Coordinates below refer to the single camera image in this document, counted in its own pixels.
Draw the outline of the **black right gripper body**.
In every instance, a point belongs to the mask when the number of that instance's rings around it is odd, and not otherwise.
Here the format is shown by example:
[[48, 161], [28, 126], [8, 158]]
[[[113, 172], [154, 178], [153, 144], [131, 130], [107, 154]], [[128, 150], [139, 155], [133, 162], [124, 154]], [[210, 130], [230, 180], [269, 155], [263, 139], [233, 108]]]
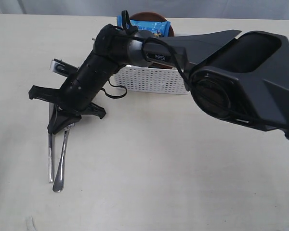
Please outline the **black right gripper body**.
[[91, 52], [60, 87], [61, 100], [70, 109], [85, 110], [117, 68], [118, 64], [109, 58]]

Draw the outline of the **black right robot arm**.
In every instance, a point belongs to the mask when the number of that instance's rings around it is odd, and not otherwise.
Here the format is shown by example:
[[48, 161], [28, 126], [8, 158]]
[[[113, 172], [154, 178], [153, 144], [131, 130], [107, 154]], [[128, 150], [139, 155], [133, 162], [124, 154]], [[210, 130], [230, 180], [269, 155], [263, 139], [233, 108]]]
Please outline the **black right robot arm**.
[[66, 77], [60, 88], [32, 86], [29, 98], [54, 104], [48, 132], [56, 134], [82, 115], [105, 116], [92, 100], [120, 69], [153, 63], [175, 67], [206, 114], [261, 131], [279, 129], [289, 140], [289, 40], [263, 31], [156, 38], [108, 24], [80, 67], [53, 61], [53, 71]]

